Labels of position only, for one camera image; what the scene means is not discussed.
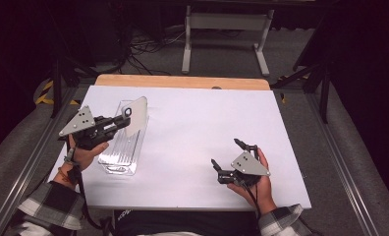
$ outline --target shirt cuff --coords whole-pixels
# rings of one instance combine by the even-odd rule
[[[41,184],[18,207],[29,216],[71,230],[82,229],[84,199],[75,191],[56,182]]]
[[[259,219],[261,235],[289,232],[289,235],[307,235],[311,231],[299,220],[303,208],[300,205],[279,207]]]

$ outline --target hand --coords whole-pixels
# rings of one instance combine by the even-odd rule
[[[70,147],[73,148],[76,146],[76,143],[72,137],[72,135],[69,135],[69,142],[70,142]],[[84,171],[87,169],[91,163],[93,162],[93,159],[101,154],[104,150],[106,150],[109,147],[108,143],[102,143],[99,144],[98,146],[94,147],[92,150],[85,150],[81,148],[76,148],[73,160],[79,164],[79,167],[81,171]],[[54,177],[53,181],[57,182],[59,184],[62,184],[72,190],[76,188],[77,183],[72,183],[69,178],[66,178],[68,175],[68,171],[70,171],[73,168],[73,165],[69,163],[63,163],[63,165],[60,167],[59,172],[56,174]]]
[[[265,158],[264,153],[262,153],[262,150],[260,148],[258,149],[258,156],[261,164],[269,170],[267,159]],[[244,197],[251,206],[255,207],[255,203],[253,202],[247,190],[235,184],[228,184],[227,186],[235,193]],[[277,206],[274,204],[274,201],[272,199],[271,181],[268,176],[261,176],[261,179],[258,181],[258,183],[250,187],[250,191],[252,192],[253,196],[257,199],[259,211],[262,214],[268,213],[273,209],[277,208]]]
[[[73,139],[72,135],[69,135],[69,143],[70,143],[70,148],[74,148],[76,146],[75,140]],[[92,150],[85,150],[77,147],[75,150],[73,160],[79,164],[81,171],[84,171],[86,168],[88,168],[91,165],[93,159],[97,155],[101,154],[108,147],[109,144],[106,142],[99,144],[98,146],[94,147]]]

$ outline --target clear plastic tray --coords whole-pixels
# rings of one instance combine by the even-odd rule
[[[121,115],[123,109],[129,107],[131,103],[131,100],[122,100],[115,116]],[[107,173],[121,175],[134,175],[136,173],[139,153],[142,148],[142,141],[148,123],[146,99],[145,107],[142,109],[145,109],[140,111],[145,112],[145,115],[143,116],[145,122],[142,128],[129,137],[127,137],[127,128],[119,130],[114,139],[109,142],[109,147],[99,155],[98,162]],[[135,112],[137,111],[133,109],[131,122],[133,122]]]

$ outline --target metal rail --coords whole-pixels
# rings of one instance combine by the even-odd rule
[[[35,146],[34,150],[31,153],[31,156],[29,157],[26,165],[24,166],[23,171],[21,172],[18,179],[14,182],[14,185],[11,189],[10,194],[8,195],[7,199],[5,200],[4,204],[0,208],[0,235],[3,235],[4,230],[8,224],[8,222],[11,220],[11,217],[13,213],[15,212],[16,207],[19,205],[19,201],[21,197],[23,196],[29,181],[32,178],[32,175],[35,172],[36,167],[38,166],[38,163],[40,162],[41,158],[43,157],[43,152],[45,151],[45,148],[47,144],[49,143],[49,138],[51,134],[53,134],[56,125],[60,122],[60,119],[63,115],[63,113],[66,111],[69,102],[72,100],[76,88],[66,88],[66,93],[63,97],[62,107],[60,111],[58,112],[57,116],[53,119],[50,119],[47,123],[44,132],[42,133],[37,145]]]
[[[324,124],[320,115],[319,115],[319,106],[316,100],[316,97],[313,93],[306,94],[307,102],[310,105],[313,115],[317,119],[317,124],[319,125],[320,130],[323,133],[323,136],[330,147],[332,152],[332,160],[335,165],[336,171],[342,181],[342,184],[345,188],[345,191],[348,195],[348,198],[351,202],[351,205],[354,208],[354,211],[357,215],[358,221],[360,222],[361,228],[364,235],[369,236],[378,236],[378,231],[375,227],[375,224],[369,215],[369,212],[363,202],[361,197],[360,190],[358,189],[354,179],[349,171],[347,164],[344,160],[342,153],[340,152],[335,139],[332,133],[329,130],[328,125]]]

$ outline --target white table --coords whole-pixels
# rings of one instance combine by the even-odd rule
[[[242,197],[217,182],[210,162],[214,158],[223,169],[232,169],[231,161],[242,152],[233,140],[238,138],[258,145],[266,154],[277,206],[311,207],[272,91],[93,86],[83,105],[89,105],[94,116],[112,117],[120,100],[141,96],[148,99],[149,121],[137,172],[134,176],[106,174],[96,158],[83,172],[89,206],[251,209]],[[65,153],[66,147],[51,176]]]

